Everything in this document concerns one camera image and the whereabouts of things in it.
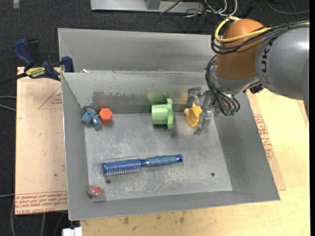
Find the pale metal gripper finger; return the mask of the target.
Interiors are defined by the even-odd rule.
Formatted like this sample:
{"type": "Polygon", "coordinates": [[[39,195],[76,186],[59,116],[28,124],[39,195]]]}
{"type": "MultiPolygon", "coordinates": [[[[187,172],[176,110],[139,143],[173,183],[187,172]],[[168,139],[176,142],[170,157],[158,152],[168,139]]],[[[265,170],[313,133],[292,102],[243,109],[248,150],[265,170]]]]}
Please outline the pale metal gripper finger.
{"type": "Polygon", "coordinates": [[[203,110],[199,116],[197,129],[194,131],[194,135],[208,133],[210,122],[213,117],[213,110],[203,110]]]}
{"type": "Polygon", "coordinates": [[[202,87],[193,87],[188,89],[188,98],[186,101],[186,107],[191,108],[193,104],[203,107],[204,105],[204,91],[202,87]]]}

